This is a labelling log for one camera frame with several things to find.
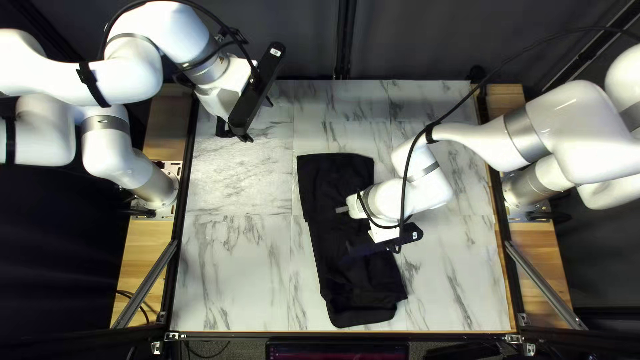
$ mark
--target black garment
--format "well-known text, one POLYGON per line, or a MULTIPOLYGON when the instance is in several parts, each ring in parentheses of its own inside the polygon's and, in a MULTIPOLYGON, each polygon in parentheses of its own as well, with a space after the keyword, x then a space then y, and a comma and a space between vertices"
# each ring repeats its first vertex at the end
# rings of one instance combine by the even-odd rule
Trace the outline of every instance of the black garment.
POLYGON ((352 247, 372 243, 367 219, 336 214, 347 196, 373 184, 373 159, 357 154, 298 156, 302 210, 309 226, 329 319, 336 327, 390 320, 406 292, 393 254, 348 259, 352 247))

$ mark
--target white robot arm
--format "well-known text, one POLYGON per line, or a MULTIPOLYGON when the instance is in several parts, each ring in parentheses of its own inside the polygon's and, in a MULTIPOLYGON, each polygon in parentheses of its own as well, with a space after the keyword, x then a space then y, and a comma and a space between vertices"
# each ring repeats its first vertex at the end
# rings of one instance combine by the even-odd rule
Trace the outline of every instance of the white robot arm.
POLYGON ((207 111, 229 121, 241 140, 250 139, 246 129, 275 77, 284 46, 272 43, 260 61, 264 71, 251 78, 246 59, 221 51, 223 39, 212 36, 191 7, 172 1, 151 1, 123 13, 109 32, 104 60, 90 63, 50 60, 31 35, 0 29, 0 96, 22 95, 15 124, 0 119, 0 144, 11 145, 0 146, 0 162, 66 165, 76 153, 77 124, 89 173, 132 191, 150 209, 169 206, 177 181, 132 149, 121 104, 159 91, 164 54, 195 84, 207 111))
MULTIPOLYGON (((616 111, 620 113, 627 123, 627 128, 632 130, 631 136, 635 143, 640 143, 640 45, 627 49, 622 53, 607 71, 605 78, 605 90, 616 111)), ((618 125, 617 118, 610 118, 614 125, 618 125)), ((556 154, 546 156, 534 165, 517 174, 512 174, 504 182, 505 200, 512 206, 523 210, 531 210, 533 206, 561 191, 577 187, 584 204, 591 209, 608 209, 625 204, 640 198, 640 165, 636 159, 637 151, 621 151, 611 153, 610 167, 601 168, 593 163, 593 172, 605 172, 602 177, 611 178, 608 181, 584 181, 576 182, 567 178, 561 170, 556 154), (625 168, 631 159, 635 166, 625 168)))
MULTIPOLYGON (((585 204, 593 209, 632 201, 640 197, 640 129, 632 135, 621 115, 640 126, 639 64, 640 45, 616 59, 605 81, 609 95, 588 81, 571 81, 485 125, 439 124, 431 136, 436 141, 462 143, 503 172, 535 163, 503 184, 507 202, 524 211, 576 184, 585 204)), ((412 142, 393 152, 399 176, 412 142)), ((435 167, 437 161, 421 136, 409 163, 406 215, 441 206, 451 198, 442 172, 429 172, 435 167)), ((361 193, 376 223, 398 223, 401 187, 402 180, 393 179, 361 193)), ((347 205, 351 217, 366 217, 356 195, 347 198, 347 205)), ((397 229, 371 227, 376 242, 398 237, 397 229)))

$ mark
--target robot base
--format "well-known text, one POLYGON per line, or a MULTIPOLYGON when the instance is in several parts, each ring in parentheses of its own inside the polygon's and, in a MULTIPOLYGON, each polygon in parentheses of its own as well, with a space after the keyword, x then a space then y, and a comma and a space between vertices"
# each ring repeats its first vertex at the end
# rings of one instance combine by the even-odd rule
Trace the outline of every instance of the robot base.
POLYGON ((156 203, 156 202, 147 202, 142 199, 136 198, 131 201, 132 209, 141 209, 147 208, 156 211, 156 217, 148 218, 144 216, 136 216, 133 218, 136 220, 146 220, 146 221, 173 221, 175 217, 175 208, 176 202, 178 199, 178 189, 180 184, 180 176, 182 175, 182 161, 161 161, 164 163, 163 172, 167 174, 171 180, 173 181, 173 200, 168 204, 164 203, 156 203))

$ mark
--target dark background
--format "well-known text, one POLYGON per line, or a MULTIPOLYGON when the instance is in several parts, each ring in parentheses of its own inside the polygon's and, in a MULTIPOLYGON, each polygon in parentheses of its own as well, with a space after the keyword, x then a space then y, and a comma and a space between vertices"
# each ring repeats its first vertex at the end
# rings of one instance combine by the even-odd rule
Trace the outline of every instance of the dark background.
MULTIPOLYGON (((281 78, 332 76, 338 0, 198 2, 239 28, 251 42, 248 50, 254 58, 260 58, 271 41, 283 42, 287 57, 281 78)), ((105 23, 128 1, 32 0, 67 42, 64 50, 46 28, 30 24, 15 3, 0 0, 0 28, 24 29, 50 58, 77 61, 95 59, 105 23)), ((627 3, 360 1, 351 77, 463 79, 471 66, 491 69, 537 38, 568 28, 606 25, 627 3)), ((208 20, 205 23, 212 32, 218 30, 208 20)), ((640 25, 634 31, 640 33, 640 25)), ((495 82, 522 83, 529 97, 536 96, 594 35, 583 33, 545 45, 508 66, 495 82)), ((579 78, 602 84, 606 68, 631 45, 626 38, 616 40, 579 78)), ((15 99, 0 100, 0 115, 11 115, 15 99)), ((134 118, 134 144, 140 147, 148 102, 128 107, 134 118)), ((127 226, 127 217, 117 214, 121 194, 108 181, 86 176, 81 163, 66 170, 0 167, 2 337, 110 326, 127 226)), ((640 306, 640 202, 591 211, 574 194, 558 206, 574 217, 557 228, 574 306, 640 306)))

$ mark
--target marble surface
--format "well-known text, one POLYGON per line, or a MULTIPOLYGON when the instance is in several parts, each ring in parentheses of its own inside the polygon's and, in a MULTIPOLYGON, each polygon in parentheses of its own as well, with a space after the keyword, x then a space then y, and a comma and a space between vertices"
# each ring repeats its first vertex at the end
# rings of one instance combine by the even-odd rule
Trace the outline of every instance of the marble surface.
MULTIPOLYGON (((355 152, 375 160, 376 182, 393 178, 392 149, 468 91, 466 81, 277 81, 253 144, 216 138, 201 109, 171 328, 338 330, 319 294, 296 156, 355 152)), ((448 121, 475 123, 473 102, 448 121)), ((484 162, 457 143, 431 149, 454 199, 412 218, 425 237, 395 255, 408 299, 388 322, 340 331, 509 329, 484 162)))

